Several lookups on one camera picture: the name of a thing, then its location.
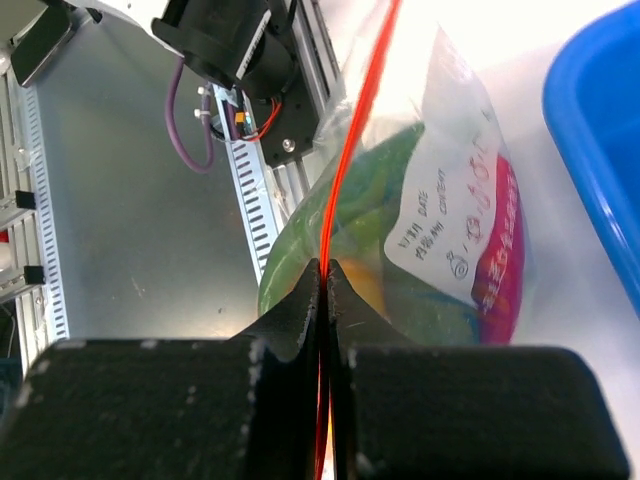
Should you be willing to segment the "clear orange zip bag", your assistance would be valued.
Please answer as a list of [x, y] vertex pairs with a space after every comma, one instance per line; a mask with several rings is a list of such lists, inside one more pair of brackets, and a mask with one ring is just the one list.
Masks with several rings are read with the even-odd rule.
[[506, 344], [526, 287], [519, 187], [486, 89], [424, 1], [376, 1], [319, 121], [325, 169], [276, 239], [265, 313], [323, 243], [425, 346]]

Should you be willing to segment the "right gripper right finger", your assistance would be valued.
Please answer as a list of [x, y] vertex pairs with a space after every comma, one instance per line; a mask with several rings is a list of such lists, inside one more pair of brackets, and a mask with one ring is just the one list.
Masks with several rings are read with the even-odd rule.
[[339, 479], [626, 479], [596, 376], [559, 347], [422, 346], [327, 279]]

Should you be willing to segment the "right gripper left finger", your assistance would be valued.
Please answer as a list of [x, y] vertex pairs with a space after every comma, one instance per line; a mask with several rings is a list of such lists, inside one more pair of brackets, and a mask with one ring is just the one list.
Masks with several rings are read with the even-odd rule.
[[320, 272], [226, 340], [65, 340], [1, 426], [5, 479], [311, 479]]

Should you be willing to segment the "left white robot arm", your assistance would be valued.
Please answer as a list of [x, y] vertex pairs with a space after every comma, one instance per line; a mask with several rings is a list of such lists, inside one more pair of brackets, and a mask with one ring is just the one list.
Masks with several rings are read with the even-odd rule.
[[267, 100], [286, 93], [296, 76], [296, 8], [295, 1], [171, 1], [151, 30], [197, 75]]

